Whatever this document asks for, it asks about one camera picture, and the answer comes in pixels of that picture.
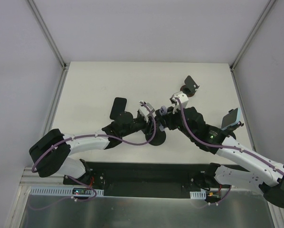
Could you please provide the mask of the black smartphone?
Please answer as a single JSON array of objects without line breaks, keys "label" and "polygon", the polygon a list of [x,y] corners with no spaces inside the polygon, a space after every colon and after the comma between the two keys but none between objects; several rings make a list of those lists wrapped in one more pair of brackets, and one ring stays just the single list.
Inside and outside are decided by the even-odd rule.
[{"label": "black smartphone", "polygon": [[125,111],[126,104],[127,104],[126,98],[116,97],[114,99],[109,118],[111,120],[115,120],[119,114]]}]

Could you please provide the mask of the black round-base phone stand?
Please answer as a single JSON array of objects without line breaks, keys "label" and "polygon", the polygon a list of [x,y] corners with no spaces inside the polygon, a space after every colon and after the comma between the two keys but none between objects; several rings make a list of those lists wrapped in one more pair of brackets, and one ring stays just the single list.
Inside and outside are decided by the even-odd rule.
[{"label": "black round-base phone stand", "polygon": [[154,128],[153,121],[147,123],[147,127],[144,130],[146,141],[152,146],[160,146],[166,140],[166,133],[160,129],[160,124],[156,124]]}]

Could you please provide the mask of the brown-base black phone stand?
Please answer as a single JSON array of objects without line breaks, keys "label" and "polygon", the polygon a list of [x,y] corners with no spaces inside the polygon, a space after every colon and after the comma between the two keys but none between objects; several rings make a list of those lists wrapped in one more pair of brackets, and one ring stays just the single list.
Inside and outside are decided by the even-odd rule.
[{"label": "brown-base black phone stand", "polygon": [[192,79],[191,76],[187,76],[184,80],[184,85],[180,88],[187,97],[193,97],[198,90],[199,85]]}]

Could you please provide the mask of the lavender case smartphone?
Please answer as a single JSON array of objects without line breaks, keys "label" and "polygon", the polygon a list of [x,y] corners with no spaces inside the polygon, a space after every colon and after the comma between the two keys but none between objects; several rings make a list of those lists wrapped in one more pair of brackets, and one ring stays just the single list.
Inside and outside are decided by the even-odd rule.
[{"label": "lavender case smartphone", "polygon": [[156,113],[156,123],[159,127],[159,130],[161,132],[165,131],[165,120],[164,120],[164,116],[167,114],[167,108],[165,106],[162,106],[160,109],[155,111]]}]

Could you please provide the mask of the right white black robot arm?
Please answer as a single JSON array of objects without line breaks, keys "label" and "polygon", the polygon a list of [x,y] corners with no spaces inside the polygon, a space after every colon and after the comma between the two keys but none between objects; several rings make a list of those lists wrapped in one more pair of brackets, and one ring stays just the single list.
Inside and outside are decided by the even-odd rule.
[{"label": "right white black robot arm", "polygon": [[239,143],[228,130],[207,124],[194,107],[173,111],[162,107],[156,119],[163,128],[178,129],[201,150],[226,158],[243,171],[211,164],[205,172],[208,187],[234,185],[260,193],[271,204],[284,209],[284,164],[268,159]]}]

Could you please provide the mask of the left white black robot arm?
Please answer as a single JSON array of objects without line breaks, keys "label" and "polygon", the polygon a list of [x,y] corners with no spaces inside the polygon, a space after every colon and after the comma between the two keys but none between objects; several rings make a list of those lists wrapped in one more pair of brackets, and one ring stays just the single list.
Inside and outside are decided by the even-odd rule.
[{"label": "left white black robot arm", "polygon": [[31,148],[29,154],[33,160],[32,172],[45,178],[53,174],[70,176],[79,184],[90,181],[90,172],[86,162],[71,156],[91,150],[108,150],[121,143],[144,146],[154,140],[156,130],[152,113],[124,112],[108,126],[84,135],[62,133],[58,128],[50,130]]}]

